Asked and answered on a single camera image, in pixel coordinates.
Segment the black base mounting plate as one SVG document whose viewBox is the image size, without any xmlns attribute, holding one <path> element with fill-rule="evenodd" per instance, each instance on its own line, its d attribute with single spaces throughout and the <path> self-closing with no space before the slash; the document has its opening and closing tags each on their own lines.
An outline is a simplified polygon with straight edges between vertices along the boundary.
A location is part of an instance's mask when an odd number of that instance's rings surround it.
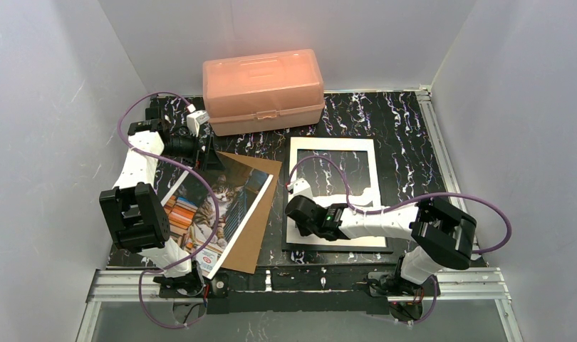
<svg viewBox="0 0 577 342">
<path fill-rule="evenodd" d="M 432 280 L 423 285 L 401 281 L 401 289 L 381 291 L 395 264 L 295 264 L 259 266 L 254 274 L 222 269 L 211 280 L 186 284 L 156 276 L 160 298 L 206 304 L 207 312 L 237 314 L 260 311 L 363 311 L 388 314 L 394 308 L 418 315 L 422 302 L 440 290 Z"/>
</svg>

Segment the pink plastic storage box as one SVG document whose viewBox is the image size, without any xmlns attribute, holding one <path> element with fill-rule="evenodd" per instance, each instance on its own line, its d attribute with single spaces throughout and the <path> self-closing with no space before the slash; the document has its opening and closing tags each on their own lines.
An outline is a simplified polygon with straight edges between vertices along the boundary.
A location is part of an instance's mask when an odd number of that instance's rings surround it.
<svg viewBox="0 0 577 342">
<path fill-rule="evenodd" d="M 324 82 L 311 49 L 206 61 L 203 101 L 218 136 L 315 125 Z"/>
</svg>

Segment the cat photo print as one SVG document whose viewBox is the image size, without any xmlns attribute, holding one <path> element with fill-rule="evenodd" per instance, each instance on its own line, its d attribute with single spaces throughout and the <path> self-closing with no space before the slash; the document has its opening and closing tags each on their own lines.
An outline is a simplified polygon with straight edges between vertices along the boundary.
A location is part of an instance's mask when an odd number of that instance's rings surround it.
<svg viewBox="0 0 577 342">
<path fill-rule="evenodd" d="M 196 253 L 194 259 L 208 279 L 221 269 L 271 182 L 266 172 L 218 156 L 225 170 L 199 170 L 205 184 L 168 164 L 155 178 L 171 238 L 187 253 Z"/>
</svg>

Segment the brown cardboard backing board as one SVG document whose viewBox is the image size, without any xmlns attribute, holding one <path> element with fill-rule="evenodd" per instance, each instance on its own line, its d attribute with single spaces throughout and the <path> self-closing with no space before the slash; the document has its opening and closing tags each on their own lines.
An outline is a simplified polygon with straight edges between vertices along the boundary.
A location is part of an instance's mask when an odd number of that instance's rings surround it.
<svg viewBox="0 0 577 342">
<path fill-rule="evenodd" d="M 229 251 L 228 256 L 221 265 L 223 269 L 253 274 L 256 270 L 259 252 L 261 251 L 269 213 L 274 203 L 274 194 L 277 182 L 279 181 L 282 162 L 246 155 L 236 155 L 229 152 L 222 152 L 222 154 L 245 165 L 266 172 L 271 176 L 270 185 L 262 194 L 262 198 L 254 208 L 254 213 L 249 217 L 245 228 L 243 228 L 241 234 Z"/>
</svg>

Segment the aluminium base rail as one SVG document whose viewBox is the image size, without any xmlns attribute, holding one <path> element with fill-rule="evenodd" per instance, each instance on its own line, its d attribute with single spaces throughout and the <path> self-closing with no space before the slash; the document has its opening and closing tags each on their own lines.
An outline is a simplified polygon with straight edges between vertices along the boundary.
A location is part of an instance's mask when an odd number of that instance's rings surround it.
<svg viewBox="0 0 577 342">
<path fill-rule="evenodd" d="M 138 269 L 97 271 L 76 339 L 93 340 L 105 303 L 195 304 L 210 315 L 260 311 L 364 311 L 376 315 L 400 302 L 421 305 L 425 301 L 482 300 L 495 304 L 506 339 L 522 341 L 500 269 L 444 270 L 414 289 L 385 294 L 368 284 L 368 279 L 377 281 L 392 270 L 392 264 L 314 264 L 260 266 L 254 274 L 221 271 L 191 296 L 157 283 L 152 274 L 141 275 Z"/>
</svg>

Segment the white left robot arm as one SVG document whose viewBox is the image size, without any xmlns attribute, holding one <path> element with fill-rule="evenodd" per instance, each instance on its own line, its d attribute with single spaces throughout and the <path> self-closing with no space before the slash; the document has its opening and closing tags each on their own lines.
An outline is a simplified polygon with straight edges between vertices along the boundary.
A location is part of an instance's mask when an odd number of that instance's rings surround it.
<svg viewBox="0 0 577 342">
<path fill-rule="evenodd" d="M 131 123 L 122 172 L 113 187 L 99 196 L 113 244 L 149 258 L 168 279 L 197 277 L 201 271 L 170 235 L 170 220 L 153 188 L 159 158 L 185 158 L 196 170 L 224 169 L 212 139 L 199 141 L 199 129 L 209 120 L 208 112 L 193 105 L 188 109 L 184 135 L 172 132 L 170 119 L 159 107 L 148 108 L 145 120 Z"/>
</svg>

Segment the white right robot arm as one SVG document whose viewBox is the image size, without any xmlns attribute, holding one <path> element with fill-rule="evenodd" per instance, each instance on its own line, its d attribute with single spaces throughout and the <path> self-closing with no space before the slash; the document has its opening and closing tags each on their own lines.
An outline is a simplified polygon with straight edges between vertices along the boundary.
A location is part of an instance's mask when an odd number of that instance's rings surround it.
<svg viewBox="0 0 577 342">
<path fill-rule="evenodd" d="M 471 264 L 477 221 L 439 197 L 426 196 L 397 209 L 353 210 L 343 203 L 322 207 L 296 195 L 286 205 L 285 214 L 301 235 L 330 242 L 362 237 L 416 242 L 396 272 L 411 284 L 421 285 L 441 269 L 466 270 Z"/>
</svg>

